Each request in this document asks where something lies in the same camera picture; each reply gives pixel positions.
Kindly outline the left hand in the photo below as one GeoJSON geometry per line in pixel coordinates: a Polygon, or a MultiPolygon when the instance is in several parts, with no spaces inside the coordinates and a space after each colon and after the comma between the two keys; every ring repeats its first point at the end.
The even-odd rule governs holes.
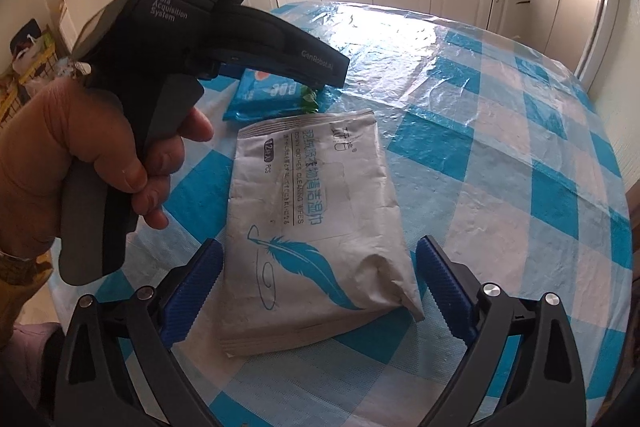
{"type": "Polygon", "coordinates": [[[60,233],[61,190],[73,160],[132,197],[153,229],[168,219],[170,177],[184,161],[186,140],[206,142],[214,128],[192,109],[178,132],[138,158],[134,134],[116,100],[70,78],[58,78],[30,100],[1,132],[1,251],[22,259],[44,254],[60,233]]]}

